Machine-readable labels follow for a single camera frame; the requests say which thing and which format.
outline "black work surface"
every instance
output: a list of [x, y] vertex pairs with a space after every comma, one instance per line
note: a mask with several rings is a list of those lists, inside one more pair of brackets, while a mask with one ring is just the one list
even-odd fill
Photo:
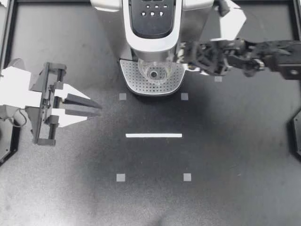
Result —
[[[293, 38], [286, 5], [245, 8], [270, 40]], [[248, 18], [241, 36], [263, 40]], [[34, 146], [30, 124], [22, 130], [19, 151], [0, 168], [1, 226], [301, 225], [301, 162], [287, 131], [301, 107], [298, 82], [268, 71], [247, 79], [232, 70], [222, 82], [187, 74], [173, 96], [136, 97], [89, 5], [21, 5], [12, 57], [34, 73], [46, 61], [66, 64], [65, 82], [103, 110], [59, 129], [54, 148]], [[183, 138], [125, 137], [147, 132]]]

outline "cable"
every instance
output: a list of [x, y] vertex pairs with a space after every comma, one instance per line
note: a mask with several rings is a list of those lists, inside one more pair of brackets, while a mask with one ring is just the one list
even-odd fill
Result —
[[[13, 127], [17, 127], [17, 128], [22, 128], [23, 126], [25, 126], [26, 124], [27, 124], [27, 118], [26, 118], [26, 116], [21, 112], [21, 108], [18, 108], [16, 111], [15, 111], [15, 113], [13, 114], [13, 116], [12, 117], [10, 117], [8, 120], [9, 120], [9, 122], [13, 125]], [[16, 124], [14, 124], [14, 115], [17, 113], [17, 112], [19, 112], [22, 116], [23, 116], [23, 118], [24, 118], [24, 123], [22, 124], [22, 125], [16, 125]]]
[[248, 14], [250, 14], [251, 16], [253, 16], [256, 20], [257, 20], [257, 23], [259, 24], [260, 28], [261, 28], [261, 31], [262, 31], [262, 35], [263, 35], [263, 38], [265, 39], [265, 41], [268, 41], [268, 36], [267, 36], [267, 30], [265, 29], [265, 26], [262, 22], [262, 20], [257, 16], [255, 15], [252, 11], [250, 10], [246, 10], [246, 9], [242, 9], [242, 8], [234, 8], [234, 9], [240, 9], [242, 10], [243, 12], [246, 12]]

